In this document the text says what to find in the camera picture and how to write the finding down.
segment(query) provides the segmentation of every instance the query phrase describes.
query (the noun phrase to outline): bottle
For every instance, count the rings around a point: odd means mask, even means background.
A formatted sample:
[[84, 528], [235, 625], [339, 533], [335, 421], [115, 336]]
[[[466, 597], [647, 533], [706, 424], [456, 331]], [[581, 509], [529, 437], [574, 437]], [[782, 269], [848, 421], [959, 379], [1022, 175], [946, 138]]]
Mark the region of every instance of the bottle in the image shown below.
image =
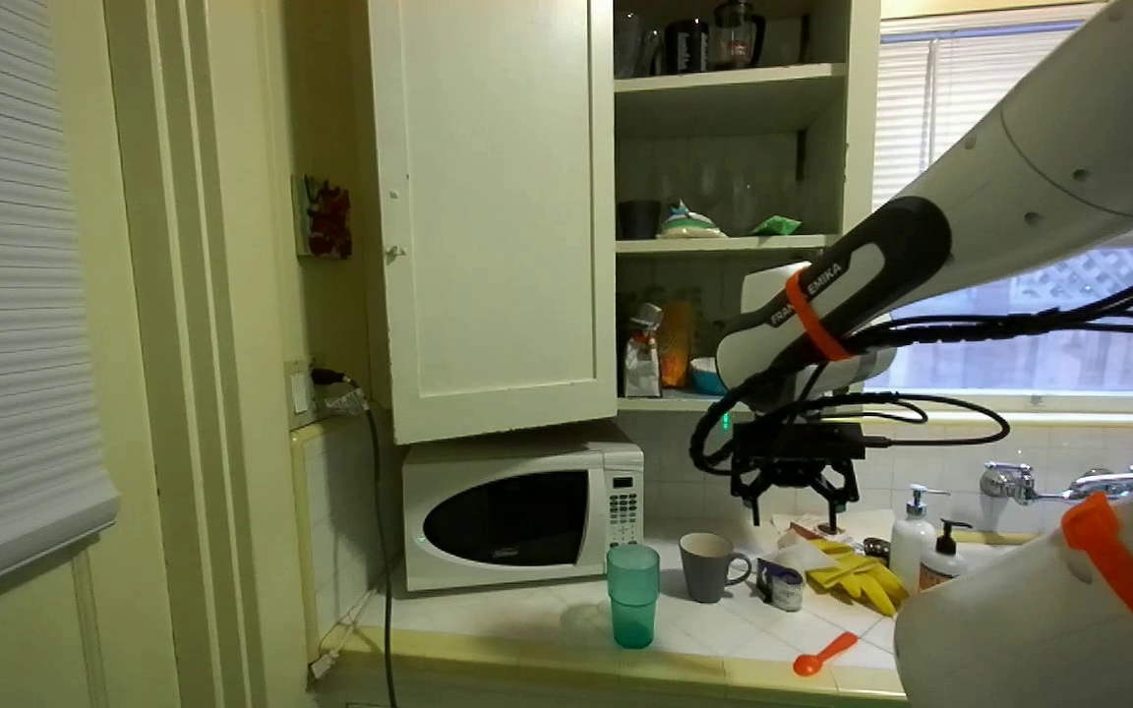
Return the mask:
[[663, 391], [684, 391], [697, 340], [697, 307], [693, 298], [673, 298], [663, 311], [664, 311], [659, 331]]
[[631, 322], [631, 344], [621, 356], [621, 395], [626, 399], [663, 399], [659, 328], [663, 328], [663, 307], [643, 303], [634, 322]]
[[907, 520], [890, 533], [890, 571], [907, 583], [912, 593], [921, 585], [921, 560], [934, 551], [934, 522], [924, 520], [924, 483], [912, 483]]
[[647, 20], [638, 11], [621, 11], [613, 20], [613, 78], [647, 75]]
[[947, 583], [963, 571], [963, 563], [958, 560], [958, 528], [967, 528], [959, 520], [946, 520], [946, 534], [934, 543], [934, 551], [924, 551], [921, 560], [921, 592]]

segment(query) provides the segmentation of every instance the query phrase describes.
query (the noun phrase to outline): plastic cup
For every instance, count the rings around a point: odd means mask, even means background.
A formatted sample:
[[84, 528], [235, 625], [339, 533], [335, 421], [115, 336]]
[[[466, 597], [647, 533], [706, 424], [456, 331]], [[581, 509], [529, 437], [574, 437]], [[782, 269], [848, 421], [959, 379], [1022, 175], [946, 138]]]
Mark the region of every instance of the plastic cup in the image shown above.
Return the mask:
[[652, 547], [617, 543], [605, 554], [609, 632], [621, 648], [652, 646], [652, 606], [663, 585], [663, 560]]

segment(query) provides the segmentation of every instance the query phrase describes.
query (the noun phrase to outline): soap dispenser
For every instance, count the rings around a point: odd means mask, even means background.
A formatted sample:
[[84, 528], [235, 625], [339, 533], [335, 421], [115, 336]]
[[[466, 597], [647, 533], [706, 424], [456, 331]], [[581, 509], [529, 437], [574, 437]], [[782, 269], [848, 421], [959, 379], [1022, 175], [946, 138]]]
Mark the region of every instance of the soap dispenser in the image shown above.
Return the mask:
[[934, 522], [924, 520], [924, 483], [912, 483], [907, 520], [890, 533], [890, 571], [917, 592], [921, 585], [921, 560], [934, 551]]
[[946, 520], [946, 534], [934, 543], [934, 551], [921, 560], [921, 592], [958, 577], [963, 563], [958, 560], [958, 528], [967, 528], [959, 520]]

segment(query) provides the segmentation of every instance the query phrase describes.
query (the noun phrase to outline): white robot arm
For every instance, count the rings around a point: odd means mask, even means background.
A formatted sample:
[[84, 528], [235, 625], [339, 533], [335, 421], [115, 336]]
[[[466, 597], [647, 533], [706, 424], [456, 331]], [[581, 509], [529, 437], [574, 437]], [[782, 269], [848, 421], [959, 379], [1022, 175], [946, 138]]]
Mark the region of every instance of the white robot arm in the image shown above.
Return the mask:
[[[764, 417], [800, 399], [810, 366], [861, 360], [849, 340], [869, 319], [1130, 227], [1133, 0], [1116, 0], [899, 200], [739, 319], [718, 351], [728, 404], [747, 403]], [[697, 465], [719, 461], [706, 453], [718, 417], [697, 431]], [[1114, 520], [1133, 560], [1133, 499], [1110, 509]], [[992, 575], [912, 597], [899, 623], [912, 703], [1133, 703], [1133, 597], [1116, 583], [1056, 533]]]
[[[821, 251], [804, 290], [828, 331], [849, 336], [901, 303], [1044, 269], [1130, 227], [1133, 0], [1116, 0], [899, 200]], [[718, 351], [728, 386], [791, 379], [821, 360], [787, 295], [747, 319]]]

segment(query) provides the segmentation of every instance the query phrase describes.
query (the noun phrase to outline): white microwave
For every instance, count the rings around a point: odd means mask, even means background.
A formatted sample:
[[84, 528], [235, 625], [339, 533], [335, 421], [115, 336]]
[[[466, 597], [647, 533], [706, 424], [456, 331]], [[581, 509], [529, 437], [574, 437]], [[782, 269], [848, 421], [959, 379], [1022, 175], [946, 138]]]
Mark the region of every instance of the white microwave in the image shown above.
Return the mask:
[[591, 577], [647, 538], [647, 453], [617, 424], [408, 450], [404, 592]]

